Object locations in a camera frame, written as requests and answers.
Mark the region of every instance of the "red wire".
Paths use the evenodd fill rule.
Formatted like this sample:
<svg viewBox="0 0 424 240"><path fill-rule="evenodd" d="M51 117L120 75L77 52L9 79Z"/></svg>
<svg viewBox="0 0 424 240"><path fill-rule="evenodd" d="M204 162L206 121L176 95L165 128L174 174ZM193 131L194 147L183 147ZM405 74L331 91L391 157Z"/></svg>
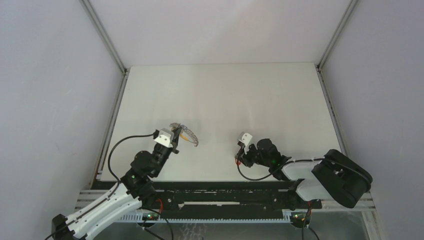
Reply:
<svg viewBox="0 0 424 240"><path fill-rule="evenodd" d="M311 201L308 201L307 204L310 207L310 211L309 211L309 216L310 216L312 214L312 202Z"/></svg>
<svg viewBox="0 0 424 240"><path fill-rule="evenodd" d="M160 198L158 198L156 200L156 202L160 202L160 209L159 209L159 213L162 214L162 211L164 210L164 203L162 202L162 200Z"/></svg>

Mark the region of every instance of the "white bracket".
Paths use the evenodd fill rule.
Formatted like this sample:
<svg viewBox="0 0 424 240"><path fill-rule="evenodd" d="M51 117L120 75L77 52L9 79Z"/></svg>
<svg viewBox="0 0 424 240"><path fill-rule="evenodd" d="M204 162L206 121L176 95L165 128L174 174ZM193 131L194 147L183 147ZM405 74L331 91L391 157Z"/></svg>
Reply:
<svg viewBox="0 0 424 240"><path fill-rule="evenodd" d="M159 135L154 139L154 141L164 147L172 148L171 141L174 138L174 132L166 128L162 128L159 131Z"/></svg>
<svg viewBox="0 0 424 240"><path fill-rule="evenodd" d="M247 154L249 151L249 146L251 144L253 136L250 135L247 132L240 133L240 136L238 136L238 141L244 144L244 153Z"/></svg>
<svg viewBox="0 0 424 240"><path fill-rule="evenodd" d="M134 199L131 194L127 193L128 189L124 184L119 184L113 194L112 189L107 190L103 195L94 199L94 201L87 202L89 204L84 208L67 216L66 224L69 224L68 228L70 231L74 231L73 236L75 238L82 238L93 228L94 238L95 233L97 233L96 229L102 230L108 226L106 224L111 224L115 219L119 219L126 213L142 206L141 201Z"/></svg>

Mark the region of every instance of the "white wall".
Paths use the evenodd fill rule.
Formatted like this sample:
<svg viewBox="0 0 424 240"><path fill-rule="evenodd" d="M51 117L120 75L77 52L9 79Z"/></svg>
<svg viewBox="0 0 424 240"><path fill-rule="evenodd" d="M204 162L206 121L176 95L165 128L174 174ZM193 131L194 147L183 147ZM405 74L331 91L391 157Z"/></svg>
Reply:
<svg viewBox="0 0 424 240"><path fill-rule="evenodd" d="M92 0L126 67L320 60L350 0Z"/></svg>
<svg viewBox="0 0 424 240"><path fill-rule="evenodd" d="M422 239L424 1L363 0L324 66L390 240Z"/></svg>
<svg viewBox="0 0 424 240"><path fill-rule="evenodd" d="M91 180L121 73L79 1L0 9L0 239L40 240Z"/></svg>

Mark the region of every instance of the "robotic arm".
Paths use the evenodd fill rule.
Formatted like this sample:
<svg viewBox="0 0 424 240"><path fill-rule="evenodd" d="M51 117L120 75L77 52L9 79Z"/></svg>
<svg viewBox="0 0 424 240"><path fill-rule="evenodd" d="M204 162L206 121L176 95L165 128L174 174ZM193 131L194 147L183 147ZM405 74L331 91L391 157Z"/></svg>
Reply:
<svg viewBox="0 0 424 240"><path fill-rule="evenodd" d="M292 191L304 201L334 199L346 208L354 208L371 188L371 175L336 149L319 158L290 160L270 139L259 140L256 148L252 138L249 133L240 134L236 162L248 168L262 165L277 180L296 181Z"/></svg>
<svg viewBox="0 0 424 240"><path fill-rule="evenodd" d="M197 137L186 126L172 123L170 127L171 130L164 128L155 131L153 152L138 152L131 162L131 168L107 193L77 212L54 217L49 237L54 240L92 240L123 215L153 203L156 191L150 178L159 175L171 153L179 153L177 146L180 135L185 132L195 146L199 144Z"/></svg>

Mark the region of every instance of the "black cable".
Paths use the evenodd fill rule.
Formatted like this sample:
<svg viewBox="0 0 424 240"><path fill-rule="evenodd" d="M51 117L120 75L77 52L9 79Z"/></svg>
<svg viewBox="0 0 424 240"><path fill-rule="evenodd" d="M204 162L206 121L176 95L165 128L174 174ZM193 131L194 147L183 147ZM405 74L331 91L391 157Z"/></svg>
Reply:
<svg viewBox="0 0 424 240"><path fill-rule="evenodd" d="M318 234L312 229L312 227L308 227L308 229L315 235L317 240L320 240L320 237L318 236Z"/></svg>
<svg viewBox="0 0 424 240"><path fill-rule="evenodd" d="M148 135L132 135L132 136L127 136L127 137L124 137L123 139L121 139L121 140L119 140L113 147L112 147L112 149L110 150L110 153L109 153L109 157L107 158L107 168L109 169L109 172L110 172L110 174L112 174L112 176L116 179L116 182L117 182L117 184L116 184L116 186L115 186L115 188L113 189L113 191L112 192L110 192L110 194L108 195L108 197L110 198L115 192L116 192L116 190L118 189L118 187L119 187L119 185L120 185L120 183L121 183L121 180L117 177L117 175L112 171L112 168L111 168L111 156L112 156L112 153L114 152L114 150L117 148L117 146L120 144L120 143L122 143L123 141L125 141L125 140L127 140L127 139L132 139L132 138L146 138L146 137L151 137L151 136L153 136L153 133L152 134L148 134ZM93 209L95 209L95 208L97 208L100 204L102 204L102 203L104 203L105 201L106 201L107 199L106 198L104 198L103 200L101 200L99 203L97 203L96 205L94 205L92 208L90 208L89 210L87 210L86 212L84 212L83 214L81 214L81 215L79 215L77 218L76 218L76 220L78 221L78 219L81 219L82 217L84 217L86 214L88 214L89 212L91 212ZM65 226L63 226L63 227L61 227L61 228L59 228L58 230L56 230L55 232L53 232L52 234L50 234L49 236L47 236L44 240L48 240L49 238L51 238L51 237L53 237L55 234L57 234L58 232L60 232L60 231L62 231L62 230L64 230L65 228L67 228L69 225L71 225L71 224L73 224L75 222L75 220L72 220L71 222L69 222L68 224L66 224Z"/></svg>
<svg viewBox="0 0 424 240"><path fill-rule="evenodd" d="M261 178L249 178L249 177L247 177L247 176L245 176L243 173L242 173L242 171L240 170L240 165L237 165L237 170L238 170L238 173L243 177L243 178L245 178L245 179L247 179L247 180L249 180L249 181L260 181L260 180L264 180L264 179L266 179L266 178L268 178L268 177L270 177L270 176L272 176L273 174L275 174L277 171L279 171L282 167L284 167L284 165L285 164L281 164L275 171L273 171L273 172L271 172L270 174L268 174L268 175L266 175L266 176L263 176L263 177L261 177Z"/></svg>
<svg viewBox="0 0 424 240"><path fill-rule="evenodd" d="M266 178L269 178L270 176L272 176L273 174L275 174L276 172L278 172L282 167L284 167L287 164L291 164L291 163L296 163L296 162L311 162L311 161L320 161L323 160L324 158L316 158L316 159L301 159L301 160L294 160L294 161L287 161L286 163L281 164L279 167L277 167L277 169L275 169L273 172L271 172L270 174L263 176L261 178L249 178L247 176L245 176L242 171L240 170L240 165L237 164L237 170L238 173L246 180L249 181L260 181L260 180L264 180Z"/></svg>
<svg viewBox="0 0 424 240"><path fill-rule="evenodd" d="M67 228L69 225L73 224L74 222L75 222L74 220L70 221L70 223L66 224L65 226L63 226L63 227L59 228L58 230L56 230L56 231L54 231L53 233L51 233L50 235L48 235L48 236L47 236L44 240L47 240L47 239L49 239L49 238L53 237L53 235L55 235L55 234L57 234L58 232L60 232L60 231L64 230L64 229L65 229L65 228Z"/></svg>
<svg viewBox="0 0 424 240"><path fill-rule="evenodd" d="M336 162L336 161L333 161L333 160L331 160L331 159L328 159L328 158L324 158L324 159L323 159L323 161L328 161L328 162L330 162L330 163L333 163L333 164L339 165L339 166L340 166L340 167L342 167L342 168L348 169L348 170L350 170L350 171L352 171L352 172L354 172L354 173L358 174L359 176L361 176L361 177L365 180L365 182L367 183L367 185L368 185L368 186L371 186L371 181L370 181L370 179L369 179L367 176L365 176L363 173L361 173L361 172L359 172L359 171L357 171L357 170L355 170L355 169L353 169L353 168L351 168L351 167L348 167L348 166L346 166L346 165L344 165L344 164L341 164L341 163L339 163L339 162Z"/></svg>
<svg viewBox="0 0 424 240"><path fill-rule="evenodd" d="M144 210L153 212L155 214L158 214L160 216L160 218L162 218L163 220L165 220L166 224L168 224L169 230L171 231L171 240L174 240L174 231L173 231L172 226L171 226L171 223L168 221L168 219L162 217L162 214L160 214L158 211L155 211L153 209L150 209L150 208L147 208L147 207L141 207L141 209L144 209Z"/></svg>
<svg viewBox="0 0 424 240"><path fill-rule="evenodd" d="M157 235L156 233L154 233L154 232L150 231L148 228L144 228L144 231L146 231L146 232L148 232L149 234L151 234L151 235L155 236L157 239L165 240L164 238L160 237L160 236L159 236L159 235Z"/></svg>
<svg viewBox="0 0 424 240"><path fill-rule="evenodd" d="M311 211L312 211L312 203L310 204L310 207L307 209L307 211L306 211L306 215L305 215L305 218L304 218L304 220L303 220L303 226L302 226L302 240L305 240L305 232L304 232L304 229L305 229L305 226L306 226L306 218L308 217L308 215L310 215Z"/></svg>

